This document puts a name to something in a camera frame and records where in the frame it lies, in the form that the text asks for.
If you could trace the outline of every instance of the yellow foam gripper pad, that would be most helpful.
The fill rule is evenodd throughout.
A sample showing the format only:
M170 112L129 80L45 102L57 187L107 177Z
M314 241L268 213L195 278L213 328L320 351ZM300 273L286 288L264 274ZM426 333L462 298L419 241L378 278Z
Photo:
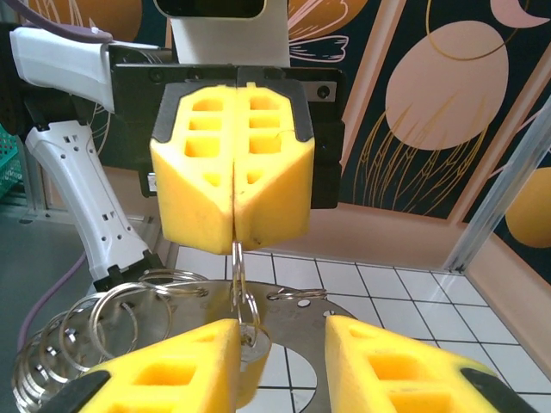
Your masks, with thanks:
M298 136L288 97L254 83L176 83L159 113L170 111L150 145L168 240L230 254L234 232L246 250L306 233L314 139Z
M80 413L233 413L240 355L237 320L204 325L91 369L111 378Z
M461 373L486 366L350 317L327 318L325 363L333 413L498 413Z

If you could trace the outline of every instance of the green basket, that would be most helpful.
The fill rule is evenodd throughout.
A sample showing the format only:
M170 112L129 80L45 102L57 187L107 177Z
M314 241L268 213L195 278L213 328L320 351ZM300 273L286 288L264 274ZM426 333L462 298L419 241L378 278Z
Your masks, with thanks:
M23 179L17 156L17 137L0 127L0 199Z

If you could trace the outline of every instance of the cable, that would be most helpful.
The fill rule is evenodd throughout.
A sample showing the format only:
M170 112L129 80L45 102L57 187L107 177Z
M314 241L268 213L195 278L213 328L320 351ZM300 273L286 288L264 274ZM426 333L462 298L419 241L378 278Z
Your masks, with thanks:
M81 28L79 26L52 22L28 7L21 0L3 0L3 2L37 28L43 28L65 39L81 43L110 43L113 41L111 33L103 32L99 28Z
M25 343L27 342L28 329L30 328L31 323L36 317L36 314L38 314L38 311L40 311L44 306L44 304L57 291L59 291L59 289L78 271L78 269L83 265L84 261L86 261L85 252L83 252L83 254L77 259L77 262L75 262L73 266L69 268L69 271L67 271L58 280L58 282L56 282L48 291L46 291L46 293L42 297L40 297L40 299L36 302L36 304L33 305L33 308L31 308L31 311L28 312L27 316L25 317L25 320L23 321L21 328L19 329L19 336L17 337L17 353L19 353L25 346Z

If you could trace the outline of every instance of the metal plate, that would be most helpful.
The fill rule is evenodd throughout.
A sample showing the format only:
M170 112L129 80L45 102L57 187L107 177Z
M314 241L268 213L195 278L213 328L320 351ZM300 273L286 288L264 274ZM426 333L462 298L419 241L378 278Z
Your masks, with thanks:
M189 287L203 287L208 290L208 295L200 298L173 298L170 299L173 310L173 324L169 336L176 336L183 332L201 327L222 318L235 318L230 311L229 290L230 281L210 280L190 282ZM254 295L263 327L268 332L274 343L290 348L304 357L312 366L318 379L316 392L310 404L303 410L305 413L331 413L329 388L325 370L325 318L329 314L354 317L342 307L333 304L326 299L311 299L305 305L305 300L279 299L268 300L268 293L278 292L282 286L264 284L261 282L247 282L247 288ZM154 341L156 336L162 334L159 325L164 323L159 320L163 316L159 312L155 300L142 299L146 293L129 293L121 295L113 300L111 305L116 308L121 303L132 306L139 323L139 337L148 342ZM150 311L158 314L151 317ZM251 313L244 308L244 321L251 320Z

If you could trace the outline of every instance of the white tile floor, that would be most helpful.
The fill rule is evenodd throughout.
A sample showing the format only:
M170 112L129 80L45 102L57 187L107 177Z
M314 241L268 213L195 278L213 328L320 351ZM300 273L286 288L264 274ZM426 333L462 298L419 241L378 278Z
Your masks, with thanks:
M363 322L477 360L528 403L551 411L551 382L460 274L383 268L266 252L245 254L248 280L325 288L329 300ZM231 277L231 259L182 247L176 268L210 279ZM298 413L316 387L310 365L275 345L254 400L240 413Z

